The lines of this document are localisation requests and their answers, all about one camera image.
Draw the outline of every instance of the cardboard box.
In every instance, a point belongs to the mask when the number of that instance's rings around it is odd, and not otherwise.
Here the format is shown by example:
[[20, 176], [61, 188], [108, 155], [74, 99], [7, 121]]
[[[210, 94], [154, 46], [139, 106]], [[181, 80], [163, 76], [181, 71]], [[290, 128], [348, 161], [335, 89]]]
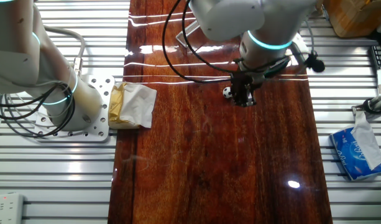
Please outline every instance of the cardboard box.
[[323, 14], [323, 1], [324, 0], [318, 0], [316, 4], [316, 10], [319, 12], [319, 14]]
[[381, 0], [324, 0], [324, 8], [340, 37], [367, 36], [381, 24]]

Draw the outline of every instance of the robotic arm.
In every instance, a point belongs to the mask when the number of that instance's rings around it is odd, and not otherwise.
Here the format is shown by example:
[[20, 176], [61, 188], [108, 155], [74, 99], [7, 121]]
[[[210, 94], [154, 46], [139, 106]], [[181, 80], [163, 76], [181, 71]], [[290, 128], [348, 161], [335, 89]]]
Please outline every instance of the robotic arm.
[[[75, 111], [63, 130], [84, 130], [98, 118], [102, 103], [99, 92], [80, 78], [80, 67], [76, 68], [50, 40], [33, 0], [0, 0], [0, 93], [26, 91], [38, 98], [54, 83], [66, 83]], [[43, 106], [53, 124], [66, 119], [68, 100], [58, 88], [45, 99]]]
[[266, 70], [255, 70], [272, 62], [275, 62], [272, 68], [279, 68], [276, 72], [285, 68], [288, 62], [280, 59], [288, 48], [300, 64], [307, 64], [316, 72], [324, 70], [324, 63], [316, 59], [314, 52], [305, 61], [302, 54], [308, 49], [297, 33], [315, 5], [316, 0], [190, 1], [190, 8], [207, 38], [221, 41], [242, 34], [241, 58], [237, 63], [242, 71], [250, 72], [231, 74], [231, 93], [236, 105], [255, 105], [253, 92], [267, 75]]

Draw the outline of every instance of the white power strip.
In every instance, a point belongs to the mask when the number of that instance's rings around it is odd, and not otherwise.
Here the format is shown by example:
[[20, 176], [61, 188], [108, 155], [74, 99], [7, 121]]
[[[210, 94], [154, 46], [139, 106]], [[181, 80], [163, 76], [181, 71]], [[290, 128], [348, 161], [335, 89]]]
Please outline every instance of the white power strip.
[[0, 224], [21, 224], [23, 196], [17, 193], [0, 195]]

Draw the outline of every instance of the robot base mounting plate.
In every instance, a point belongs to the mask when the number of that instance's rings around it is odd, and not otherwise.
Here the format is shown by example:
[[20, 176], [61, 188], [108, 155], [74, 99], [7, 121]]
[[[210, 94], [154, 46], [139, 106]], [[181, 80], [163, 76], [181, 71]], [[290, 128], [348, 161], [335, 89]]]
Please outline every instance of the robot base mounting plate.
[[[97, 76], [97, 75], [87, 75], [88, 83], [94, 86], [100, 93], [102, 97], [102, 109], [99, 117], [91, 124], [88, 128], [82, 131], [59, 131], [55, 136], [48, 136], [45, 138], [37, 138], [39, 142], [49, 143], [49, 142], [104, 142], [109, 138], [109, 103], [110, 103], [110, 93], [114, 86], [114, 78], [112, 76]], [[43, 114], [47, 114], [47, 110], [42, 106], [39, 111]], [[44, 126], [53, 125], [49, 118], [46, 118], [42, 114], [37, 116], [36, 124], [41, 124]], [[45, 128], [36, 126], [34, 131], [36, 133], [43, 132], [47, 133], [51, 128]]]

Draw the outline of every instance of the reddish-brown wood tabletop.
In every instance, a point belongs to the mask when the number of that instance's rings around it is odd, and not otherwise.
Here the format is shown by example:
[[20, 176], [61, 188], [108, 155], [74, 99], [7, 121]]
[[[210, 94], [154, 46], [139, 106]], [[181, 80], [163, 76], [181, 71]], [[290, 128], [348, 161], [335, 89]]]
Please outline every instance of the reddish-brown wood tabletop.
[[[157, 90], [157, 99], [151, 129], [118, 133], [108, 222], [332, 223], [306, 76], [265, 82], [249, 108], [223, 97], [228, 82], [182, 80], [162, 53], [163, 23], [174, 3], [131, 1], [124, 81]], [[189, 76], [227, 77], [175, 39], [180, 19], [175, 14], [168, 25], [172, 64]], [[189, 13], [186, 24], [194, 20]], [[238, 38], [222, 43], [192, 35], [206, 60], [237, 68], [231, 62], [239, 56]]]

